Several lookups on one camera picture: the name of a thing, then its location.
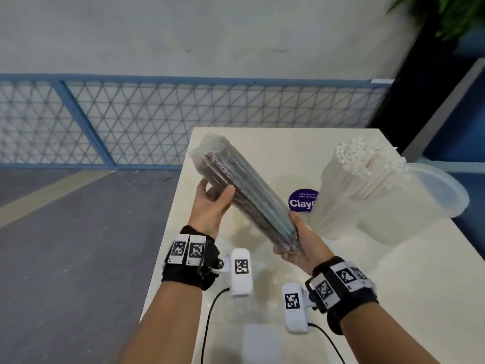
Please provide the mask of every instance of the cable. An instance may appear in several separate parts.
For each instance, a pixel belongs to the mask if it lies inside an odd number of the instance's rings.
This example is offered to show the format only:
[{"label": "cable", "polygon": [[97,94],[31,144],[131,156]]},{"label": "cable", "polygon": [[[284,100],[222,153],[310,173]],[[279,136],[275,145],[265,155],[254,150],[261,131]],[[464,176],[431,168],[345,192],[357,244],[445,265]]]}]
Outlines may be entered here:
[{"label": "cable", "polygon": [[200,364],[203,364],[204,363],[204,351],[205,351],[205,348],[206,348],[206,339],[207,339],[207,330],[209,329],[209,319],[210,319],[210,314],[212,313],[212,309],[214,308],[214,305],[215,305],[215,302],[216,300],[223,294],[223,293],[227,293],[227,291],[229,291],[230,289],[227,288],[227,289],[223,289],[220,293],[218,293],[214,299],[214,301],[212,302],[212,305],[210,306],[210,309],[209,309],[209,314],[207,315],[207,324],[206,324],[206,332],[204,333],[204,341],[202,343],[202,353],[200,355]]},{"label": "cable", "polygon": [[331,343],[331,344],[332,344],[332,346],[334,347],[334,349],[335,349],[335,351],[336,351],[336,353],[337,353],[338,357],[340,358],[340,360],[342,360],[342,363],[343,363],[343,364],[345,364],[345,361],[343,361],[342,355],[340,355],[340,353],[338,352],[338,350],[337,350],[337,348],[336,348],[335,344],[333,343],[332,339],[330,338],[330,336],[329,336],[329,335],[327,335],[327,332],[325,332],[324,330],[322,330],[322,329],[321,329],[319,326],[317,326],[315,323],[310,323],[310,322],[308,322],[308,325],[309,325],[310,327],[318,328],[320,331],[322,331],[322,333],[323,333],[325,336],[327,336],[328,340],[330,341],[330,343]]}]

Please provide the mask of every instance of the black plant pot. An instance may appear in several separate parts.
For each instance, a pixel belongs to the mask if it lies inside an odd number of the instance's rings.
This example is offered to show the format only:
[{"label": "black plant pot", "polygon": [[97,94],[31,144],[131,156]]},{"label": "black plant pot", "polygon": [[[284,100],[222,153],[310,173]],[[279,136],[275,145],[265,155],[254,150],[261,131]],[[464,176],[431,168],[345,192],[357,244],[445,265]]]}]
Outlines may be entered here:
[{"label": "black plant pot", "polygon": [[437,20],[428,21],[380,104],[370,128],[378,128],[402,153],[475,63],[454,55],[458,41],[436,37]]}]

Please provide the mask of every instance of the plastic lid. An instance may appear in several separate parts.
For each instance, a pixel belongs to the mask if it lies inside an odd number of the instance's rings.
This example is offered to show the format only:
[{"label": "plastic lid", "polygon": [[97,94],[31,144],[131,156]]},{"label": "plastic lid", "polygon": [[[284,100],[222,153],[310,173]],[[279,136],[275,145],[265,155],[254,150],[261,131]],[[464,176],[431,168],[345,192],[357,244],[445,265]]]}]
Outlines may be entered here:
[{"label": "plastic lid", "polygon": [[421,180],[447,217],[457,217],[468,207],[470,203],[468,192],[454,177],[426,164],[413,163],[408,166],[409,171]]}]

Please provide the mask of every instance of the purple sticker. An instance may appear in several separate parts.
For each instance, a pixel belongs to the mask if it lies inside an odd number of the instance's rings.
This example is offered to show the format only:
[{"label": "purple sticker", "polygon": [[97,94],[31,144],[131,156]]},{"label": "purple sticker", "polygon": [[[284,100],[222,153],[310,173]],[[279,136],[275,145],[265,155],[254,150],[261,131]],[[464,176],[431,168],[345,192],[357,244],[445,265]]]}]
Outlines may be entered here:
[{"label": "purple sticker", "polygon": [[294,212],[310,212],[317,199],[318,191],[313,189],[298,189],[289,196],[288,206]]}]

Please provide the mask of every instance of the plastic wrap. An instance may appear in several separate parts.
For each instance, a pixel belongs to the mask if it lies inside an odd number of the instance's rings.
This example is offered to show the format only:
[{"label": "plastic wrap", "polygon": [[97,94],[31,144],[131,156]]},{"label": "plastic wrap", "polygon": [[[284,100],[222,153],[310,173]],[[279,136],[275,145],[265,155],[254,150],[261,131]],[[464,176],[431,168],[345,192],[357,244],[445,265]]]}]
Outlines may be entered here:
[{"label": "plastic wrap", "polygon": [[236,187],[232,201],[280,250],[300,251],[298,231],[288,207],[223,136],[209,135],[191,157],[197,171],[220,195],[225,187]]}]

